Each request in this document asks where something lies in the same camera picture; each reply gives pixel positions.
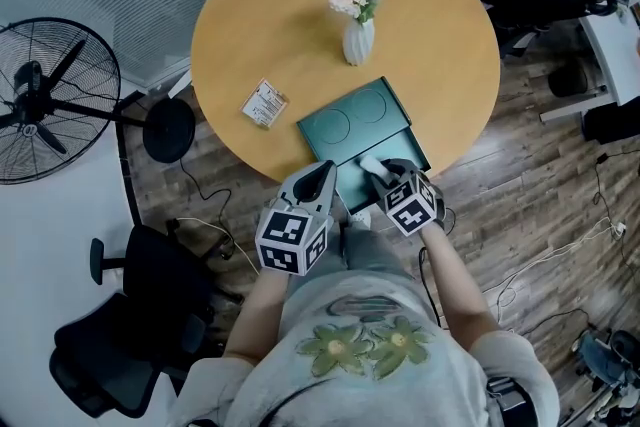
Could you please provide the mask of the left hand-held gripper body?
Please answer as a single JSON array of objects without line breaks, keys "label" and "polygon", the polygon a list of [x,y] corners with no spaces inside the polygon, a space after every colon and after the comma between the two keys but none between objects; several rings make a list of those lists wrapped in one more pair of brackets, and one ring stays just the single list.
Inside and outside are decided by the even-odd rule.
[{"label": "left hand-held gripper body", "polygon": [[305,276],[328,245],[333,218],[309,212],[283,198],[262,210],[255,245],[263,268]]}]

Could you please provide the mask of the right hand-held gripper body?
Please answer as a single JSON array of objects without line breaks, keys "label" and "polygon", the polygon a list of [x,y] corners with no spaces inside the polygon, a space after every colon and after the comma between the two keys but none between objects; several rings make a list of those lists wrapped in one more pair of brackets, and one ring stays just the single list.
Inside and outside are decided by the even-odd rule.
[{"label": "right hand-held gripper body", "polygon": [[441,191],[421,172],[410,172],[382,196],[383,210],[392,223],[410,236],[435,222],[444,227],[446,207]]}]

